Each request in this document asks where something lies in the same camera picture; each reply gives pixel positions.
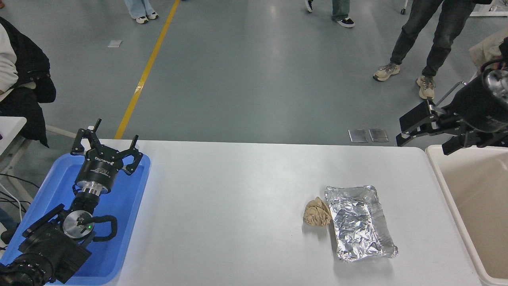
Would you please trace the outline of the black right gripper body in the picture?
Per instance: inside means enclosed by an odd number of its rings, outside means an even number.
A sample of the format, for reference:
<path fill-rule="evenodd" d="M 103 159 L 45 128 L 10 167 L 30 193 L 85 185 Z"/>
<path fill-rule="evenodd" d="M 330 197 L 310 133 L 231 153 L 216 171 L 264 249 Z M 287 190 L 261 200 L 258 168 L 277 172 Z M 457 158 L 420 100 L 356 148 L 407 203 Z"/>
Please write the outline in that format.
<path fill-rule="evenodd" d="M 508 124 L 507 74 L 483 73 L 456 92 L 444 109 L 481 132 L 497 132 Z"/>

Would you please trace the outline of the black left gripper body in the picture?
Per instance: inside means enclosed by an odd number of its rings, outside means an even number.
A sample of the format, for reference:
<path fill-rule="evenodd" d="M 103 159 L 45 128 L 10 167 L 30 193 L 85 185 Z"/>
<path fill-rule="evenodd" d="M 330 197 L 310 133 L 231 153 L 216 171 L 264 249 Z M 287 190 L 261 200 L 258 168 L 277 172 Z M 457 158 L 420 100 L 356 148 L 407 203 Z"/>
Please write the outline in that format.
<path fill-rule="evenodd" d="M 79 188 L 84 188 L 86 182 L 94 182 L 102 185 L 102 190 L 111 190 L 123 167 L 122 159 L 118 156 L 119 151 L 107 146 L 102 151 L 89 149 L 85 153 L 85 160 L 75 179 Z"/>

